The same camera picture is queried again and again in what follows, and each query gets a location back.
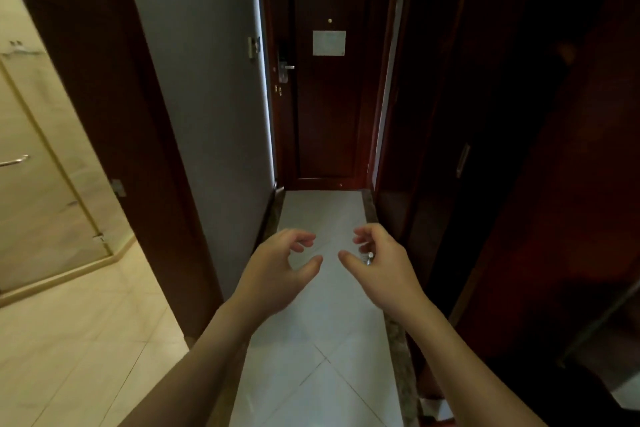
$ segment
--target door lever handle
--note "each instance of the door lever handle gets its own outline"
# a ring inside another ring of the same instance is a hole
[[[29,158],[29,154],[25,154],[22,157],[17,158],[17,159],[7,160],[6,162],[0,162],[0,167],[6,167],[7,165],[20,164],[21,162],[24,162],[28,158]]]

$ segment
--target dark wooden door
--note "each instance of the dark wooden door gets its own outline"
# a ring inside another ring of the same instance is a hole
[[[264,4],[278,180],[291,189],[365,187],[389,0]]]

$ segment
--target hallway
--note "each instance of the hallway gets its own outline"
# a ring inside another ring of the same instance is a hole
[[[249,343],[231,427],[331,425],[401,427],[385,319],[342,267],[337,253],[358,253],[353,228],[364,224],[360,191],[289,191],[278,229],[316,233],[292,253],[293,268],[323,255],[318,276]]]
[[[0,309],[0,426],[115,427],[187,350],[135,243]]]

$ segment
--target wooden door frame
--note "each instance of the wooden door frame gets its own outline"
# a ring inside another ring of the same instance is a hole
[[[120,204],[180,328],[193,342],[223,298],[135,1],[93,0],[86,7],[89,0],[23,1],[100,164],[109,179],[124,184],[127,196]],[[61,30],[66,21],[76,31],[73,37],[71,29]],[[105,27],[121,46],[93,44]],[[85,46],[102,53],[88,60]],[[113,61],[113,70],[104,72],[100,59]],[[100,92],[120,98],[94,98]]]
[[[360,104],[359,131],[356,138],[356,176],[351,178],[300,178],[297,170],[297,136],[294,121],[294,100],[292,87],[294,85],[280,85],[277,83],[277,47],[276,34],[289,33],[290,0],[263,0],[265,20],[265,38],[267,47],[266,70],[271,75],[270,97],[273,109],[273,130],[275,142],[275,161],[278,169],[278,185],[286,189],[360,189],[372,188],[378,127],[380,125],[381,108],[387,77],[387,64],[393,37],[394,17],[397,0],[387,0],[385,3],[371,7],[370,20],[374,26],[369,29],[367,40],[369,44],[381,44],[380,64],[376,63],[376,70],[365,70],[363,101]]]

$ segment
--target entrance door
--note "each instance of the entrance door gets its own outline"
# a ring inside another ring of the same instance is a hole
[[[0,71],[0,293],[108,255]]]
[[[278,180],[366,186],[389,0],[264,0]]]

